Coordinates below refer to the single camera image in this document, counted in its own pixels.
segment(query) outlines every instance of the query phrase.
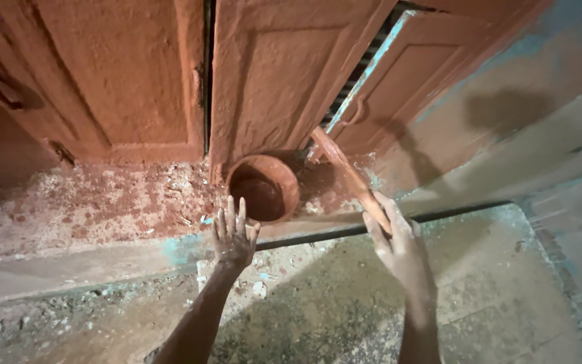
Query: hand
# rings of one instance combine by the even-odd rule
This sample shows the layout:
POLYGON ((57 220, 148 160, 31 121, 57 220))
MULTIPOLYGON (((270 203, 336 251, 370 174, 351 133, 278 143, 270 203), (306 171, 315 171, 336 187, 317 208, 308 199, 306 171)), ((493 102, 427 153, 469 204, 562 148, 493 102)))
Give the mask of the hand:
POLYGON ((367 212, 363 213, 376 255, 399 280, 412 303, 421 305, 434 302, 437 299, 437 286, 434 284, 419 224, 413 220, 406 221, 391 198, 379 192, 374 192, 374 196, 383 206, 392 227, 392 237, 388 239, 376 219, 367 212))
POLYGON ((212 227, 213 246, 218 263, 227 263, 243 270, 253 261, 255 241, 261 224, 257 223, 247 236, 246 220, 247 203, 242 197, 239 199, 239 215, 235 224, 235 202, 233 196, 229 195, 226 218, 224 219, 224 210, 219 209, 212 227))

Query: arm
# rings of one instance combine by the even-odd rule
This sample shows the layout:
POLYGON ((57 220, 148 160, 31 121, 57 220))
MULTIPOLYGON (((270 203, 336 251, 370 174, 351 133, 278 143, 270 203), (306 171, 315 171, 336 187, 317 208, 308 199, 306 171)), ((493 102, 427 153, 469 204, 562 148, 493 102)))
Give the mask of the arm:
POLYGON ((375 192, 392 225, 388 239, 367 212, 363 219, 376 254, 406 291, 406 318, 399 364, 441 363, 437 340, 437 286, 428 263, 419 225, 401 215, 394 200, 375 192))
POLYGON ((221 312, 233 283, 253 261, 260 225, 247 237, 246 202, 239 201, 235 226, 235 203, 228 196, 228 208, 220 209, 213 222, 212 237, 217 265, 204 289, 192 303, 179 325, 167 339, 154 360, 156 364, 206 363, 215 342, 221 312))

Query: door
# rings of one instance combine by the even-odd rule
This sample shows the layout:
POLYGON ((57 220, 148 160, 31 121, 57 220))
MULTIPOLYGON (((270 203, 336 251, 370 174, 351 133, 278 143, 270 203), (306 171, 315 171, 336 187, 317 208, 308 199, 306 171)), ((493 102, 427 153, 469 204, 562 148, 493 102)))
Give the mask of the door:
POLYGON ((211 179, 305 143, 395 4, 217 0, 211 179))
POLYGON ((82 162, 203 157, 203 34, 202 0, 0 0, 0 47, 57 114, 26 127, 82 162))
POLYGON ((327 127, 348 155, 378 151, 470 61, 489 24, 448 13, 407 10, 327 127))

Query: wooden stick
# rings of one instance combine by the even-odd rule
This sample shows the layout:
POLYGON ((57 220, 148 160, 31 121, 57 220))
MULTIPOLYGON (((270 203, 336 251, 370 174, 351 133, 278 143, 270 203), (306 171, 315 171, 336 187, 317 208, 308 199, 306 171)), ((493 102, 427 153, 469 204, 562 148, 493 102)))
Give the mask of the wooden stick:
POLYGON ((353 193, 356 198, 361 202, 361 205, 369 212, 376 221, 381 225, 381 228, 385 230, 386 233, 392 235, 392 228, 390 227, 390 221, 383 212, 381 205, 372 193, 370 192, 365 179, 352 167, 350 162, 343 154, 343 151, 338 148, 338 145, 325 133, 323 128, 317 126, 311 133, 311 137, 314 142, 322 148, 325 156, 329 159, 336 168, 343 172, 345 181, 347 181, 347 186, 351 193, 353 193))

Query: clay bowl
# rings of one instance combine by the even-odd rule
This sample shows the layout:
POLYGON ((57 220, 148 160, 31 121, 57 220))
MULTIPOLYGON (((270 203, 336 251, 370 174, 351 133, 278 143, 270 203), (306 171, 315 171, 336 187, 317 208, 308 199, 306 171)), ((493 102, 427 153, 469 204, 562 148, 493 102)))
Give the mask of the clay bowl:
POLYGON ((248 225, 291 219, 300 201, 300 187, 293 171, 269 155, 249 155, 233 165, 226 181, 228 192, 247 202, 248 225))

